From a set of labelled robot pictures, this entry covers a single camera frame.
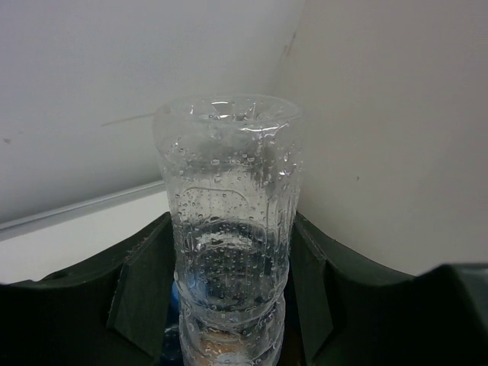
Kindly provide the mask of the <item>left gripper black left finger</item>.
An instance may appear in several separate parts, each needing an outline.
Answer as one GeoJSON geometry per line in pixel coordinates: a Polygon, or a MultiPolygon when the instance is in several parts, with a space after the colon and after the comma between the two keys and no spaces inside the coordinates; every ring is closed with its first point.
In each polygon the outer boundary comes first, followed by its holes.
{"type": "Polygon", "coordinates": [[[170,215],[39,281],[1,287],[3,365],[154,365],[175,268],[170,215]]]}

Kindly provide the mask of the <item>clear unlabelled plastic bottle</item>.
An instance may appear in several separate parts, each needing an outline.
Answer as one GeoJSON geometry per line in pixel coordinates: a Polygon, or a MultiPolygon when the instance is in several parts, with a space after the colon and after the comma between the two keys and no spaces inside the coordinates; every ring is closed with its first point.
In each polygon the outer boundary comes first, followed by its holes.
{"type": "Polygon", "coordinates": [[[186,365],[274,365],[303,174],[303,115],[263,95],[187,97],[155,113],[186,365]]]}

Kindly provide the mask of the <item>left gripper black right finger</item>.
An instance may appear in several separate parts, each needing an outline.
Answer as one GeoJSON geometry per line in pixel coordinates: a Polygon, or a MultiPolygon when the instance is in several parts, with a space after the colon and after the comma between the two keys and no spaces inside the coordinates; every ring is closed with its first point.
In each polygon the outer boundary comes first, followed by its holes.
{"type": "Polygon", "coordinates": [[[291,239],[308,365],[485,365],[487,266],[410,275],[330,238],[303,215],[291,239]]]}

